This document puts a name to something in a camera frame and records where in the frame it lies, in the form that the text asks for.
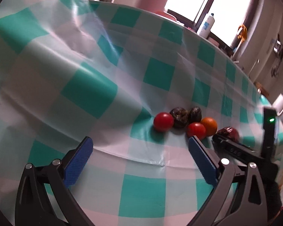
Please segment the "dark red wrinkled apple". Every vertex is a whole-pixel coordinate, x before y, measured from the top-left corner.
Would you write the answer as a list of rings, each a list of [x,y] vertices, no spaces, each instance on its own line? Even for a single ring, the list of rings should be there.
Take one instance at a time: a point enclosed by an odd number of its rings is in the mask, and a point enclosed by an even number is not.
[[[226,137],[227,139],[238,143],[240,140],[240,135],[238,131],[233,127],[224,127],[217,131],[217,134]]]

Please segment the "small orange tangerine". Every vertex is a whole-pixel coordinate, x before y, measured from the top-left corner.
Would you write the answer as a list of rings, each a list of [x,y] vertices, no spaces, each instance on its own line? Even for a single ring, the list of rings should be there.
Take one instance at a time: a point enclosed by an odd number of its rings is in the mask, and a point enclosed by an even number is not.
[[[216,120],[211,117],[205,117],[201,120],[200,123],[205,127],[207,137],[216,134],[218,129],[218,124]]]

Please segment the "small dark passion fruit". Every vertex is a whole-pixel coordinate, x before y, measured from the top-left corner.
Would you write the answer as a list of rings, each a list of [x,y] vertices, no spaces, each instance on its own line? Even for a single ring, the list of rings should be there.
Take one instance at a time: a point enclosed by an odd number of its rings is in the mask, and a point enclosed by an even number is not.
[[[194,122],[201,122],[202,120],[202,111],[199,107],[193,107],[188,113],[188,123],[194,123]]]

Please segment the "lone wrinkled passion fruit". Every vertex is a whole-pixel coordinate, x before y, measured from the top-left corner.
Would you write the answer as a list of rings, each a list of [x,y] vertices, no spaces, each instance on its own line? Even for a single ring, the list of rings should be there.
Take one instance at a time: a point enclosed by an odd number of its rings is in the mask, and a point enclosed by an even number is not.
[[[188,123],[189,112],[182,107],[172,109],[169,114],[173,117],[173,128],[183,129]]]

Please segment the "hidden small red tomato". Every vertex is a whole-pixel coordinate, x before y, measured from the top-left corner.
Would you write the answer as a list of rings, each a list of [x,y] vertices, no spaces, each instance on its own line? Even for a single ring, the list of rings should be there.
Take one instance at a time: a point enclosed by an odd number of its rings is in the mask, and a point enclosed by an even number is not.
[[[174,119],[170,113],[160,112],[153,120],[153,127],[158,132],[169,131],[174,124]]]

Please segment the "yellow cloth on tap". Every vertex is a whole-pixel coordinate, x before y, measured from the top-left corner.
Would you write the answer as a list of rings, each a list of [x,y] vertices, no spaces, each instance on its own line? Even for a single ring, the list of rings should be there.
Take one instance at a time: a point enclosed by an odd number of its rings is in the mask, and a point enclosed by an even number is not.
[[[244,42],[247,40],[247,27],[244,24],[238,27],[237,38],[241,42]]]

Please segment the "green checkered tablecloth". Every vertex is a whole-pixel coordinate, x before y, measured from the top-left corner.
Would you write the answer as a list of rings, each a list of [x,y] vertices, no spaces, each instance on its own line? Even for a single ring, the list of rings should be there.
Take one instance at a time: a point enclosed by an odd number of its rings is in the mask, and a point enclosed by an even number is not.
[[[207,184],[183,130],[157,113],[198,106],[260,150],[263,107],[243,71],[180,25],[89,0],[0,4],[0,209],[14,220],[27,163],[49,164],[93,139],[71,192],[96,225],[186,225]]]

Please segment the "white lotion bottle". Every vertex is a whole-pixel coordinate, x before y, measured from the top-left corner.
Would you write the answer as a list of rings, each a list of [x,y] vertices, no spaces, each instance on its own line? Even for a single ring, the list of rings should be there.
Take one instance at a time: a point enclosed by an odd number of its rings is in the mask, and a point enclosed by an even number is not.
[[[210,32],[211,32],[211,28],[213,26],[215,22],[215,18],[214,18],[214,13],[211,14],[206,14],[204,20],[202,21],[197,34],[205,39],[208,38]]]

